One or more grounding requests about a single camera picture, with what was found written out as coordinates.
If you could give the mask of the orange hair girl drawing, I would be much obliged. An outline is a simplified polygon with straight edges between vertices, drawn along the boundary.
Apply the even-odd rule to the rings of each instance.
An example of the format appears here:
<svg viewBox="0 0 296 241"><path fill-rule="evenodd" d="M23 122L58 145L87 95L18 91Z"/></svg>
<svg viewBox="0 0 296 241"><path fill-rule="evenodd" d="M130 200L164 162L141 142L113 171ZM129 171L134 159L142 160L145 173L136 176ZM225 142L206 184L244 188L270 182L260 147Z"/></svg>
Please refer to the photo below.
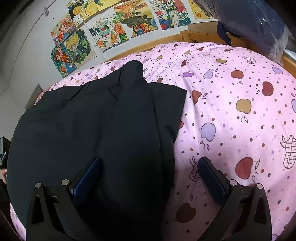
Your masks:
<svg viewBox="0 0 296 241"><path fill-rule="evenodd" d="M75 32L75 29L76 26L69 13L67 13L50 31L55 46L60 46Z"/></svg>

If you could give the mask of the yellow bear drawing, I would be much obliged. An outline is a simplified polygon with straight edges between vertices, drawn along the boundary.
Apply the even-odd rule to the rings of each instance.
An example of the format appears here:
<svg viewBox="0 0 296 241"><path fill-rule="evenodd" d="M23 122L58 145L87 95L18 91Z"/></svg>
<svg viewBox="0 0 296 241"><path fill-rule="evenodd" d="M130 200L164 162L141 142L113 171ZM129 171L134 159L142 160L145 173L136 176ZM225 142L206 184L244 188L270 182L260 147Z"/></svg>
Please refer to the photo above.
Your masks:
<svg viewBox="0 0 296 241"><path fill-rule="evenodd" d="M194 1L188 0L195 20L213 19L213 17L205 13Z"/></svg>

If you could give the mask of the blond boy drawing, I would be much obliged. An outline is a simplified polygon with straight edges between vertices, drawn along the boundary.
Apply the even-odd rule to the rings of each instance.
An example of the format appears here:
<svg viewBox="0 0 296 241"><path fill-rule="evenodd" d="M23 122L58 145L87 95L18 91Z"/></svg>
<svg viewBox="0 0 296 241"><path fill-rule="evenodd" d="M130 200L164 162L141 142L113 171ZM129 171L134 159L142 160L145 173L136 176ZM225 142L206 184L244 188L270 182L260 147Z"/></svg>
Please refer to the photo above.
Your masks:
<svg viewBox="0 0 296 241"><path fill-rule="evenodd" d="M64 42L64 46L77 68L80 68L97 57L97 54L90 44L90 41L87 39L84 30L81 28Z"/></svg>

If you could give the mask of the colourful crowd drawing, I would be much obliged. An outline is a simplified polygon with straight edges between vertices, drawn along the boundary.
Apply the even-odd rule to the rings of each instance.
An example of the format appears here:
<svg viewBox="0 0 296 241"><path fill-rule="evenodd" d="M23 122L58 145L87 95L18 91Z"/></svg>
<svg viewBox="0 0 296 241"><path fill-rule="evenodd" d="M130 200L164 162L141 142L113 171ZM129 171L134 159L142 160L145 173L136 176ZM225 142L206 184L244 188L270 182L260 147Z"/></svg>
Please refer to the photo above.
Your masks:
<svg viewBox="0 0 296 241"><path fill-rule="evenodd" d="M191 24L189 14L181 0L150 0L162 30L187 26Z"/></svg>

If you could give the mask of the moon and yellow drawing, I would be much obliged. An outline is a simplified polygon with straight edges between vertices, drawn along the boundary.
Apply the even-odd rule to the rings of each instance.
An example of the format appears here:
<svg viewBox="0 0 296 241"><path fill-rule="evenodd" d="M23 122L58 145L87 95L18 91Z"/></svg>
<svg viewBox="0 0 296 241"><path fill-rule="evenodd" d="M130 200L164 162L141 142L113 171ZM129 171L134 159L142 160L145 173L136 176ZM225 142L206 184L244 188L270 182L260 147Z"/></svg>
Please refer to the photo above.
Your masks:
<svg viewBox="0 0 296 241"><path fill-rule="evenodd" d="M120 0L74 0L67 3L66 8L75 26L78 27L98 11L114 6L119 2Z"/></svg>

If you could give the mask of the pink apple print duvet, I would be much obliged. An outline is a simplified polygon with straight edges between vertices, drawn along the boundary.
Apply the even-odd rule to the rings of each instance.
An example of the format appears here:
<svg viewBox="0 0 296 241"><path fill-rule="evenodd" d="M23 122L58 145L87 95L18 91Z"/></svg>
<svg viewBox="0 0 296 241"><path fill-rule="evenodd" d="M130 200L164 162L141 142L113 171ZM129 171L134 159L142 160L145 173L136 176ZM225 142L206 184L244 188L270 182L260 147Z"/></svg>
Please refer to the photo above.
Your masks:
<svg viewBox="0 0 296 241"><path fill-rule="evenodd" d="M198 178L202 156L242 185L264 186L271 238L281 237L295 213L295 78L245 48L170 43L79 71L51 90L104 78L132 60L148 82L187 91L166 240L197 240L218 212Z"/></svg>

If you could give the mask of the fruit drinks drawing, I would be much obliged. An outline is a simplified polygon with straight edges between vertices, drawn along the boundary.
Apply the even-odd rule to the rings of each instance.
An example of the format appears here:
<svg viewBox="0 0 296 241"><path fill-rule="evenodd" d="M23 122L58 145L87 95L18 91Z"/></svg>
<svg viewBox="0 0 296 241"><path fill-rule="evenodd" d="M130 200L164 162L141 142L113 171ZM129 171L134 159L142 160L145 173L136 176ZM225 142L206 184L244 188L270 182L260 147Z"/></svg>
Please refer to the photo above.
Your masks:
<svg viewBox="0 0 296 241"><path fill-rule="evenodd" d="M95 16L87 22L87 26L95 46L102 53L129 40L126 31L113 11Z"/></svg>

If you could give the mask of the red hair girl drawing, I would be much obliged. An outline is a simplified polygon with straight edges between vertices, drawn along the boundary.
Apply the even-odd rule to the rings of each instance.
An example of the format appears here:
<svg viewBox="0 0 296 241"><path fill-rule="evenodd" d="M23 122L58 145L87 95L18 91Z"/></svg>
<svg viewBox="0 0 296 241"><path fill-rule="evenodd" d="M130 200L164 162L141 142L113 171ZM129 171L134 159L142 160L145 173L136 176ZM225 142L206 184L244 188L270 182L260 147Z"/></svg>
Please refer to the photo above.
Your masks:
<svg viewBox="0 0 296 241"><path fill-rule="evenodd" d="M65 78L77 69L73 58L64 44L56 46L51 52L51 60L59 71L60 75Z"/></svg>

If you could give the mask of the large black coat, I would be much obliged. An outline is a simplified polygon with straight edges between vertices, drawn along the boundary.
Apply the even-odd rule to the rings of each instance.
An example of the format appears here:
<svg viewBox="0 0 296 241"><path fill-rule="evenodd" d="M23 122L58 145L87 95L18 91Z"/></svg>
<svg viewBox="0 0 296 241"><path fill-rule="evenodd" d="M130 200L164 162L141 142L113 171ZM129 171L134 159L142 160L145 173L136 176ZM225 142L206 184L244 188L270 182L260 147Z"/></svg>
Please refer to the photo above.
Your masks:
<svg viewBox="0 0 296 241"><path fill-rule="evenodd" d="M104 78L46 92L20 118L7 185L27 240L163 240L186 91L147 82L129 61ZM92 157L96 187L69 187Z"/></svg>

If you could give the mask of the orange green landscape drawing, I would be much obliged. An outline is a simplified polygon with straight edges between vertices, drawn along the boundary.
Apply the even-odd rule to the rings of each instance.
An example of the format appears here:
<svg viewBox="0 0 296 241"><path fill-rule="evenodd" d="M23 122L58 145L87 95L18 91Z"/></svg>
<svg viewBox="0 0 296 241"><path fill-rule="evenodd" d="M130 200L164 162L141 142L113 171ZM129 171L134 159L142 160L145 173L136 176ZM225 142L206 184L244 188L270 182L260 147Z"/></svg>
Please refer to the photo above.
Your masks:
<svg viewBox="0 0 296 241"><path fill-rule="evenodd" d="M158 25L146 1L125 1L113 7L119 21L132 31L131 38L156 31Z"/></svg>

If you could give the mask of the clear bag of blue clothes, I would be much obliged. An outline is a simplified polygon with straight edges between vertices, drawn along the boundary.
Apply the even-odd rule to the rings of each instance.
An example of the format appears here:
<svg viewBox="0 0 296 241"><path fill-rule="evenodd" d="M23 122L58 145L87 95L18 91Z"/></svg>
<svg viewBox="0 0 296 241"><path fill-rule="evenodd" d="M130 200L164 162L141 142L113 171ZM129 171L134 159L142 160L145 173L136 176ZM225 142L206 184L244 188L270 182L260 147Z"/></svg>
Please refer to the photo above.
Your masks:
<svg viewBox="0 0 296 241"><path fill-rule="evenodd" d="M212 0L195 1L208 15L218 20L217 34L227 45L237 38L245 38L269 59L282 64L282 55L290 31L281 17L265 1Z"/></svg>

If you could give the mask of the wooden bed frame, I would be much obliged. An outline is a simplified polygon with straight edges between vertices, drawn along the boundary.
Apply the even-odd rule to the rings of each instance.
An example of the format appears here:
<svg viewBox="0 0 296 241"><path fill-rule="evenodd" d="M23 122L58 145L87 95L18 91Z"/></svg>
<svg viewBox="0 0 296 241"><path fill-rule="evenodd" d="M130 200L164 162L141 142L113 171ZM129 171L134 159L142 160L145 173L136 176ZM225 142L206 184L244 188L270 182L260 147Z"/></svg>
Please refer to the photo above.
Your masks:
<svg viewBox="0 0 296 241"><path fill-rule="evenodd" d="M143 44L136 44L134 47L123 51L122 53L116 54L112 57L107 57L105 62L118 60L120 58L126 57L133 53L144 52L153 49L160 44L168 44L173 42L189 42L189 43L198 43L198 42L214 42L218 44L226 44L217 33L217 24L215 22L201 22L193 24L193 27L189 27L189 30L180 31L180 33L171 35L168 37L163 37L156 39ZM231 39L232 47L244 47L255 51L257 53L263 54L259 48L245 38L233 37L230 34L227 34ZM295 78L295 60L288 54L282 55L283 67Z"/></svg>

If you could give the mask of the red white checked pillow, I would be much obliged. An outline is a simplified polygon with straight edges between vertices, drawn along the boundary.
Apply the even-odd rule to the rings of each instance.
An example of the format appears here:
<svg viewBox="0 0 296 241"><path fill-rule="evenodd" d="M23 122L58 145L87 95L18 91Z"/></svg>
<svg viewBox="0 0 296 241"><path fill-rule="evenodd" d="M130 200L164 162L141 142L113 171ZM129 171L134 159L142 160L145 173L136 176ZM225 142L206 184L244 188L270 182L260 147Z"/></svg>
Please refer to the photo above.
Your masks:
<svg viewBox="0 0 296 241"><path fill-rule="evenodd" d="M34 105L36 105L38 103L38 101L43 97L43 95L46 93L47 91L43 91L36 99Z"/></svg>

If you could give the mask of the white wall conduit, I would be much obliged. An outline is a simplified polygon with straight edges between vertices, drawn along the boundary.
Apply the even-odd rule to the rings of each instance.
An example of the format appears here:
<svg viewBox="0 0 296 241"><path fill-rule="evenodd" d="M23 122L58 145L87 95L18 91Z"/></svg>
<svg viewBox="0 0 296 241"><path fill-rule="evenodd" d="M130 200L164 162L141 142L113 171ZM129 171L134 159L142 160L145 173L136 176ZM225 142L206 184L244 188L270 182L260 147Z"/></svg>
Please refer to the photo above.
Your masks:
<svg viewBox="0 0 296 241"><path fill-rule="evenodd" d="M1 27L1 92L4 92L20 51L34 26L47 14L54 1L22 1Z"/></svg>

